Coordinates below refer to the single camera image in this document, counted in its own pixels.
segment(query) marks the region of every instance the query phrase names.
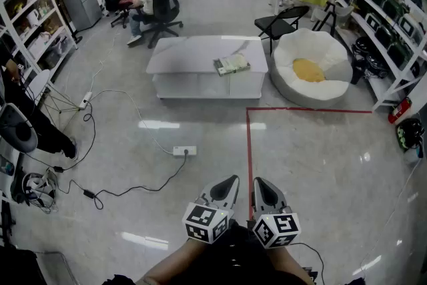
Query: black folding chair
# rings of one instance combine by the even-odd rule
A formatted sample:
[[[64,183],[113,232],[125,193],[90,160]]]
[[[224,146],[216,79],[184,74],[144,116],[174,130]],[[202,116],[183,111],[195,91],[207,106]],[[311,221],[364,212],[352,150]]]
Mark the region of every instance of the black folding chair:
[[[255,19],[255,26],[262,30],[258,37],[266,34],[268,37],[263,39],[270,38],[270,55],[273,50],[273,40],[277,41],[281,36],[298,30],[298,21],[309,10],[310,8],[308,6],[292,6],[284,9],[276,16],[272,15],[270,17]],[[295,20],[290,24],[282,20],[291,18],[295,18]]]

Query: floor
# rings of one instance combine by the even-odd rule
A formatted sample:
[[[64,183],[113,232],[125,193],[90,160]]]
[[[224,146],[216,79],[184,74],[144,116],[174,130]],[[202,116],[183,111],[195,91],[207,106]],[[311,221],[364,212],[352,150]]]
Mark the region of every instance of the floor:
[[[268,0],[179,2],[181,36],[258,35],[254,19],[272,15]],[[51,215],[13,206],[15,244],[64,253],[80,284],[102,284],[114,274],[137,280],[185,242],[181,218],[205,184],[230,174],[240,177],[235,219],[244,225],[250,214],[250,178],[261,176],[281,188],[298,213],[302,225],[298,241],[322,255],[327,284],[363,276],[361,266],[368,284],[416,283],[426,251],[427,193],[422,188],[426,164],[415,170],[396,206],[412,168],[404,164],[394,128],[383,113],[274,110],[295,105],[279,95],[268,77],[260,100],[160,101],[145,74],[152,54],[149,37],[128,48],[129,28],[112,29],[111,20],[103,18],[82,33],[79,50],[57,78],[58,89],[76,103],[91,89],[92,80],[94,94],[103,89],[127,91],[164,148],[197,146],[197,156],[189,158],[160,193],[100,195],[103,210],[97,210],[75,184],[69,194],[58,193],[58,211]],[[304,18],[301,26],[312,23]],[[268,51],[268,41],[264,43]],[[61,189],[68,190],[71,179],[94,192],[122,192],[140,184],[156,188],[178,169],[182,160],[156,146],[126,94],[104,92],[92,104],[93,148],[77,167],[59,175]],[[373,104],[368,85],[360,82],[350,86],[336,109],[369,111]],[[84,122],[83,115],[78,113],[65,129],[77,138],[80,157],[93,139],[92,123]],[[61,127],[67,119],[61,116]],[[48,164],[71,165],[62,155],[36,151],[33,156]],[[25,169],[43,173],[45,166],[26,158]],[[153,238],[162,241],[147,243]],[[302,266],[321,270],[311,250],[304,246],[290,250]],[[56,279],[60,271],[51,263],[48,273]]]

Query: fire extinguisher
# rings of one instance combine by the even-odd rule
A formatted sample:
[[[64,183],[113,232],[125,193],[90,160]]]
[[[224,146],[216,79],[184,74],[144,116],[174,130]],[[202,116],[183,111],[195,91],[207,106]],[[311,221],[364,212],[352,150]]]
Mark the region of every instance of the fire extinguisher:
[[[388,115],[388,121],[394,123],[399,117],[402,116],[412,105],[412,101],[409,97],[406,97],[399,106],[393,109],[393,112]]]

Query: white shelving unit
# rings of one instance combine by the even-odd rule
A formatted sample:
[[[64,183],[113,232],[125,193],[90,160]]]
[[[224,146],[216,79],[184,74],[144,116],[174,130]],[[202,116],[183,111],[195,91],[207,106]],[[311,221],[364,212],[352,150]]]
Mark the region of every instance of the white shelving unit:
[[[343,7],[348,6],[348,4],[344,0],[333,0],[337,4],[340,4]],[[385,77],[384,79],[379,79],[375,77],[369,77],[368,81],[372,87],[372,90],[377,98],[377,102],[373,106],[373,110],[377,109],[381,105],[395,105],[399,103],[404,98],[404,93],[402,90],[409,85],[419,82],[422,78],[427,77],[427,74],[422,77],[414,77],[412,74],[411,67],[417,61],[418,58],[422,60],[427,60],[427,52],[425,51],[425,46],[427,44],[427,34],[423,37],[421,43],[416,45],[398,26],[398,24],[389,18],[387,14],[372,0],[364,0],[374,12],[379,14],[379,16],[383,17],[393,28],[393,30],[397,33],[397,35],[408,45],[408,47],[412,50],[412,57],[409,62],[406,64],[403,70],[400,70],[396,64],[393,62],[391,57],[387,53],[387,49],[376,39],[375,32],[368,25],[363,17],[361,17],[357,13],[352,13],[352,19],[360,26],[360,28],[365,32],[366,36],[368,36],[372,43],[377,47],[378,51],[381,53],[382,57],[388,64],[390,68],[391,75]],[[413,1],[411,0],[403,0],[410,8],[411,13],[416,13],[417,17],[421,17],[423,19],[427,19],[427,14],[419,8]],[[341,28],[337,28],[338,34],[341,35],[342,39],[346,43],[346,45],[351,48],[352,44],[358,38],[358,36],[349,31]],[[404,80],[407,83],[403,86],[400,85],[400,82]]]
[[[74,42],[73,37],[71,35],[71,32],[68,28],[68,26],[65,24],[59,9],[56,5],[55,0],[48,0],[48,4],[51,7],[51,10],[44,14],[44,16],[42,16],[42,18],[39,19],[39,22],[36,26],[32,27],[23,37],[20,37],[16,28],[15,28],[15,23],[17,22],[17,20],[22,16],[25,15],[26,13],[28,13],[28,10],[32,9],[35,7],[35,5],[37,4],[37,2],[39,0],[30,0],[28,2],[28,4],[26,4],[22,10],[20,10],[20,12],[18,12],[17,14],[15,14],[13,17],[10,17],[7,10],[6,10],[6,6],[9,2],[12,2],[13,0],[0,0],[0,16],[5,24],[5,27],[3,27],[0,30],[0,37],[4,34],[4,33],[8,33],[13,41],[15,42],[15,48],[12,51],[12,56],[15,57],[18,52],[20,52],[23,56],[23,58],[26,60],[27,62],[27,68],[24,71],[24,79],[27,79],[33,72],[34,73],[39,73],[41,72],[42,68],[40,67],[40,65],[38,64],[38,62],[41,61],[41,59],[43,58],[43,54],[49,49],[49,47],[51,46],[51,44],[55,41],[55,39],[59,36],[59,35],[66,35],[67,36],[67,46],[66,48],[62,51],[62,54],[59,56],[59,61],[56,63],[55,67],[53,67],[51,69],[51,73],[50,73],[50,78],[49,78],[49,83],[48,86],[53,87],[53,84],[51,83],[51,78],[53,77],[53,75],[55,74],[55,72],[58,70],[59,66],[61,65],[61,63],[64,61],[66,55],[71,51],[71,49],[74,47],[77,49],[77,44]],[[60,20],[61,24],[59,26],[59,28],[51,35],[51,37],[49,38],[49,41],[45,44],[45,46],[43,47],[43,49],[36,55],[33,56],[28,48],[26,47],[26,43],[30,40],[30,39],[35,39],[37,38],[34,33],[40,28],[40,26],[48,19],[50,18],[54,13],[56,13],[58,19]]]

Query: white table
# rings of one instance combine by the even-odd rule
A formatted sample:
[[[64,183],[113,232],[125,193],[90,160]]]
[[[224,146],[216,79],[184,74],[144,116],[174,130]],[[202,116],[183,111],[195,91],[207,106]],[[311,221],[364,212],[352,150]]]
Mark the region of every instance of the white table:
[[[237,53],[251,69],[220,77],[214,59]],[[259,99],[267,72],[261,39],[242,36],[162,38],[147,67],[161,99]]]

